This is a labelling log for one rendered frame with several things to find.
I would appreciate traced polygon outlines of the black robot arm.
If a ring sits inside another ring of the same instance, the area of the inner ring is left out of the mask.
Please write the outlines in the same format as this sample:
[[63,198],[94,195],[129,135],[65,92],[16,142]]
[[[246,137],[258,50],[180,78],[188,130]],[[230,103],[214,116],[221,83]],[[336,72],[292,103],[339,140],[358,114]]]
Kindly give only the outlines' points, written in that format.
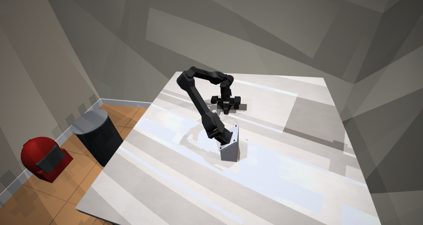
[[221,145],[229,144],[231,142],[233,132],[224,128],[225,125],[221,122],[217,113],[211,112],[207,107],[207,104],[195,87],[194,77],[209,80],[210,83],[215,85],[220,84],[220,91],[224,93],[230,91],[231,96],[232,92],[230,86],[234,81],[234,77],[232,75],[223,74],[219,71],[209,72],[207,70],[197,69],[193,66],[189,70],[185,70],[177,79],[177,83],[180,88],[189,94],[189,97],[202,116],[202,124],[207,132],[208,138],[215,138],[221,143]]

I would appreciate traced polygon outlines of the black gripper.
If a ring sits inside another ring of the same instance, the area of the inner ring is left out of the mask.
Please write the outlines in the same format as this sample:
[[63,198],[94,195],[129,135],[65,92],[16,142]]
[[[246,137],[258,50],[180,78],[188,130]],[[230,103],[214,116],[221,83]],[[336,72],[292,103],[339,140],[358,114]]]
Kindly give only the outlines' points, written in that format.
[[229,91],[227,93],[221,92],[221,98],[218,98],[218,96],[212,96],[212,98],[211,98],[211,104],[216,104],[218,102],[218,105],[220,105],[222,110],[224,109],[223,101],[229,102],[229,109],[228,110],[230,110],[232,105],[241,104],[241,97],[240,96],[231,97],[230,91]]

